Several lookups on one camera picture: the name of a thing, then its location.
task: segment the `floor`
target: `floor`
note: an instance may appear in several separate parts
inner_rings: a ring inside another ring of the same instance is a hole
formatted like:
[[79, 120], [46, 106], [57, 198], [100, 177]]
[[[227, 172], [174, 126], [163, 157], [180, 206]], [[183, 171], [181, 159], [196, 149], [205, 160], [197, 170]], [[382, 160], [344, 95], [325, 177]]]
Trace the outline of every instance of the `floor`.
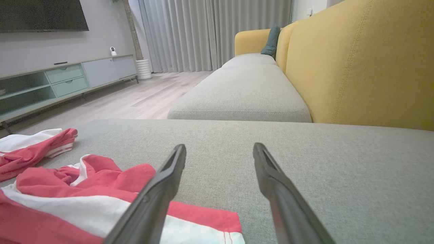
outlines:
[[[165, 119], [173, 103], [212, 71], [159, 73], [152, 79], [130, 81], [62, 103], [11, 125], [16, 134], [31, 135], [46, 129], [74, 128], [97, 119]], [[8, 135], [0, 131], [0, 138]]]

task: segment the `television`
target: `television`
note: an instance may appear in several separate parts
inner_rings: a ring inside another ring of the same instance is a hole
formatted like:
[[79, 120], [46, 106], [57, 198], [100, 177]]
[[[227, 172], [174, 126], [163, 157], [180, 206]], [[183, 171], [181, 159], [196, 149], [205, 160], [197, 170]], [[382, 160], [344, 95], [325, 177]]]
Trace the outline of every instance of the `television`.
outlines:
[[80, 0], [0, 0], [0, 33], [87, 30]]

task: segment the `white stripe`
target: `white stripe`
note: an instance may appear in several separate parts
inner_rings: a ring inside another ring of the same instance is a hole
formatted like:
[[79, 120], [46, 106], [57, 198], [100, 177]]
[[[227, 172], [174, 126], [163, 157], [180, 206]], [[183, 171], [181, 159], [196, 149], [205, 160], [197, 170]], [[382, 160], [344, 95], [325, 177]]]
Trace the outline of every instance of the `white stripe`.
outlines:
[[49, 151], [48, 153], [46, 153], [44, 157], [51, 156], [50, 158], [54, 158], [54, 157], [56, 157], [56, 156], [59, 155], [59, 154], [62, 154], [62, 153], [67, 152], [67, 151], [71, 151], [72, 148], [71, 148], [71, 149], [66, 149], [66, 148], [70, 148], [70, 147], [72, 147], [73, 144], [74, 144], [74, 143], [71, 142], [71, 143], [68, 143], [68, 144], [66, 144], [66, 145], [60, 146], [60, 147], [58, 147], [58, 148], [55, 148], [55, 149]]
[[18, 149], [43, 142], [62, 132], [62, 129], [50, 129], [38, 132], [34, 135], [8, 135], [0, 139], [0, 151], [12, 152]]
[[14, 184], [2, 188], [6, 197], [28, 208], [48, 213], [99, 237], [106, 237], [129, 202], [108, 197], [88, 196], [70, 198], [43, 198], [21, 194]]
[[70, 186], [76, 186], [80, 182], [87, 179], [86, 165], [84, 164], [83, 159], [89, 155], [90, 154], [86, 154], [86, 155], [82, 156], [80, 158], [80, 163], [74, 165], [75, 166], [74, 168], [78, 167], [78, 169], [80, 170], [80, 174], [79, 174], [78, 178], [76, 180], [74, 180], [73, 183], [70, 184]]
[[244, 244], [245, 242], [241, 233], [231, 232], [229, 237], [229, 232], [166, 215], [160, 243]]
[[[15, 183], [1, 188], [10, 200], [28, 208], [54, 215], [95, 236], [105, 238], [130, 205], [109, 196], [43, 198], [22, 194]], [[218, 231], [170, 215], [166, 216], [160, 243], [244, 244], [241, 233]]]

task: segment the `red and white cloth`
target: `red and white cloth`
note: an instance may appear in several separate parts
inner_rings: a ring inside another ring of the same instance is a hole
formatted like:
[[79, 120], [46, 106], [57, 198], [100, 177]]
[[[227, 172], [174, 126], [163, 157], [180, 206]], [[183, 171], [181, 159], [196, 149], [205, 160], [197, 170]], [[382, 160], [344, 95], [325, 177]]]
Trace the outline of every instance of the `red and white cloth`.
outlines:
[[44, 157], [72, 150], [76, 129], [50, 129], [34, 135], [8, 135], [0, 139], [0, 181], [14, 178]]
[[[0, 191], [0, 242], [101, 243], [144, 185], [149, 164], [121, 171], [85, 155], [59, 169], [28, 168]], [[161, 243], [243, 244], [235, 212], [171, 202]]]

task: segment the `light blue drawer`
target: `light blue drawer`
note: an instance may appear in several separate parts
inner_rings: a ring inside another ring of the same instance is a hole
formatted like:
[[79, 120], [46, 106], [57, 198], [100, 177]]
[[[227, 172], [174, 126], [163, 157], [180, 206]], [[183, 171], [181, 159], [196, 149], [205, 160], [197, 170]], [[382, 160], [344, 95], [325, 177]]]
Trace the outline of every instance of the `light blue drawer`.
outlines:
[[70, 93], [77, 92], [86, 88], [87, 84], [83, 77], [53, 85], [53, 89], [57, 97], [68, 95]]
[[63, 80], [70, 80], [72, 78], [83, 76], [80, 65], [73, 65], [68, 67], [62, 67], [58, 69], [52, 69], [45, 71], [48, 80], [51, 84], [54, 84]]

